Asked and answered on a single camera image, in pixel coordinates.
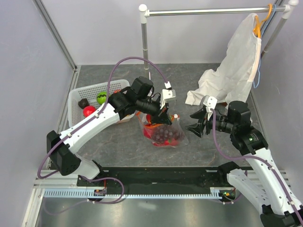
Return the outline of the purple grape bunch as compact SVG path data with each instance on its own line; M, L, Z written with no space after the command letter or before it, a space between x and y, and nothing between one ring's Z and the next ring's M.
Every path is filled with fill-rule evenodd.
M153 129L151 138L157 143L169 139L178 140L180 138L180 132L177 126L163 124Z

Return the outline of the clear zip top bag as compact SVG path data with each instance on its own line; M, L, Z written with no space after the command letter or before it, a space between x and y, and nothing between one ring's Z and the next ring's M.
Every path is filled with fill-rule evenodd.
M170 116L172 125L154 124L151 122L151 116L142 112L137 112L136 117L139 120L143 136L149 139L156 147L176 148L189 143L180 126L178 114Z

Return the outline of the red yellow apple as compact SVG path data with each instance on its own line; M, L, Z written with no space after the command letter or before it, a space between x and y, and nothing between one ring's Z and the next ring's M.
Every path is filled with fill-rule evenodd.
M151 116L150 114L147 114L147 115L146 115L146 121L147 121L147 123L148 123L149 125L153 125L153 123L152 123L152 116Z

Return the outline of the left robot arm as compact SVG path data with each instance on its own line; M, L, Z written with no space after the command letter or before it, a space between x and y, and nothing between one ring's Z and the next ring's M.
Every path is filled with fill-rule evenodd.
M171 125L168 108L169 101L176 98L175 90L166 82L156 100L149 96L153 90L151 80L138 77L132 85L111 94L102 106L78 124L60 133L49 132L46 136L46 156L50 158L56 171L62 176L82 175L93 186L101 185L104 175L100 166L95 161L77 155L77 152L102 130L136 111L150 115L152 123Z

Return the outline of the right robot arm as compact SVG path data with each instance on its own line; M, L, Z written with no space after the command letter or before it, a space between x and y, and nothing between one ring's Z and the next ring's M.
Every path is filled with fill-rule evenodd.
M226 115L216 109L214 97L190 115L198 122L186 130L198 137L216 132L228 133L239 157L219 166L217 181L222 186L235 187L259 212L265 227L300 227L303 225L303 204L293 194L279 172L263 134L251 125L247 103L232 101Z

